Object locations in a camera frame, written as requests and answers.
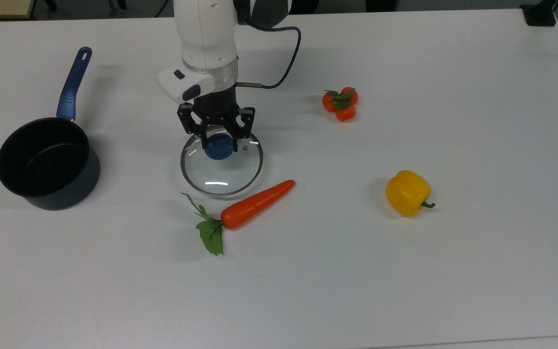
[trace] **black cable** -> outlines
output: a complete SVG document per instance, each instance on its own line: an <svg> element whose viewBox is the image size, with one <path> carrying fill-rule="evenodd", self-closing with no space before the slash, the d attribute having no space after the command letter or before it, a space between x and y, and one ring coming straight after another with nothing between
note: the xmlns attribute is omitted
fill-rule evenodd
<svg viewBox="0 0 558 349"><path fill-rule="evenodd" d="M161 9L159 10L159 13L156 14L155 18L158 18L158 16L161 15L162 11L165 9L165 6L167 6L168 2L169 2L169 0L165 0L165 3L163 4Z"/></svg>
<svg viewBox="0 0 558 349"><path fill-rule="evenodd" d="M294 60L296 59L296 54L298 53L298 48L301 47L301 30L298 27L281 27L281 28L264 28L264 27L260 27L260 26L256 26L255 24L251 23L251 21L248 19L248 16L242 14L239 9L238 9L238 4L236 4L237 0L234 0L234 7L236 9L236 12L241 16L241 19L248 24L249 26L251 26L254 29L257 29L258 31L263 31L263 32L283 32L283 31L296 31L296 33L298 34L298 40L296 42L296 47L294 48L294 53L292 54L292 59L290 60L290 64L288 64L288 68L285 70L285 73L283 74L283 77L281 77L281 80L279 80L279 82L277 82L274 85L263 85L263 84L256 84L256 83L252 83L252 82L237 82L236 86L237 87L251 87L251 88L265 88L265 89L272 89L272 88L276 88L277 86L281 85L283 80L285 80L286 77L288 77L288 73L290 73L290 69L292 69L292 65L294 64Z"/></svg>

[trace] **pepper stem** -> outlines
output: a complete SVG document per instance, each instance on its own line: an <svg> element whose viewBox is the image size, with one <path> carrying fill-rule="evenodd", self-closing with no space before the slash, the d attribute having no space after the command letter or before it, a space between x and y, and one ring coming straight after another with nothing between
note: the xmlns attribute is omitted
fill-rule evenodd
<svg viewBox="0 0 558 349"><path fill-rule="evenodd" d="M436 206L436 204L435 203L428 204L425 201L423 201L423 203L421 203L421 206L426 207L426 208L432 208L432 207Z"/></svg>

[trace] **toy vegetable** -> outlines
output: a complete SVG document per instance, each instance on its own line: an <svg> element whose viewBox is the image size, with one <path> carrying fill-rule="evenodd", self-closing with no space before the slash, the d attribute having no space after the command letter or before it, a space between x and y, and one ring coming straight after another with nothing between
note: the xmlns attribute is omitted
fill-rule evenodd
<svg viewBox="0 0 558 349"><path fill-rule="evenodd" d="M334 112L339 121L348 121L357 114L355 104L358 102L358 93L354 88L343 88L341 92L325 91L322 98L324 109Z"/></svg>
<svg viewBox="0 0 558 349"><path fill-rule="evenodd" d="M425 198L430 195L430 185L417 173L402 170L387 184L386 194L390 204L405 216L414 216L421 206L432 208Z"/></svg>
<svg viewBox="0 0 558 349"><path fill-rule="evenodd" d="M263 210L276 203L276 201L287 194L294 185L296 185L296 182L290 179L239 201L221 212L220 221L208 216L206 208L202 205L197 206L188 194L184 194L183 192L180 194L188 197L188 200L197 210L197 212L194 213L204 219L204 221L201 221L195 226L195 228L199 229L204 246L206 246L208 252L215 256L219 256L219 254L223 254L223 227L230 230L241 227Z"/></svg>

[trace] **tomato leaf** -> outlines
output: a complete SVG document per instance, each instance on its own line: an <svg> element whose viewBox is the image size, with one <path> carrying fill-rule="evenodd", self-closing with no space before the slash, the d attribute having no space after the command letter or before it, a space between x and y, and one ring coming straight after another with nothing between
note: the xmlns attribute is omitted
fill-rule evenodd
<svg viewBox="0 0 558 349"><path fill-rule="evenodd" d="M352 97L352 95L354 95L355 93L355 89L351 89L350 91L343 93L342 95L337 95L335 96L335 99L339 99L339 100L344 100L344 99L348 99L350 97Z"/></svg>
<svg viewBox="0 0 558 349"><path fill-rule="evenodd" d="M335 109L342 111L343 109L352 106L352 101L350 101L349 99L335 99L333 101L333 104L335 105Z"/></svg>

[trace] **carrot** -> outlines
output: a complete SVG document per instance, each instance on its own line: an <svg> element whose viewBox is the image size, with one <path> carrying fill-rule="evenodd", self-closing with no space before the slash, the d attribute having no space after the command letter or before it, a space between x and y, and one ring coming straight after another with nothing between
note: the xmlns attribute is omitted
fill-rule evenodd
<svg viewBox="0 0 558 349"><path fill-rule="evenodd" d="M180 194L188 197L188 200L197 210L197 212L194 213L204 219L204 221L201 221L195 226L195 228L199 229L204 246L206 246L208 252L215 256L219 256L219 254L223 254L223 227L230 230L241 227L263 210L266 210L266 208L276 203L276 201L289 192L294 185L296 185L296 182L290 179L289 181L279 183L272 188L268 188L267 190L258 192L253 196L239 201L221 212L220 221L208 216L206 208L202 205L197 206L190 195L183 192Z"/></svg>
<svg viewBox="0 0 558 349"><path fill-rule="evenodd" d="M290 179L226 208L221 212L223 226L230 230L238 229L270 205L276 203L294 185L296 185L296 182Z"/></svg>

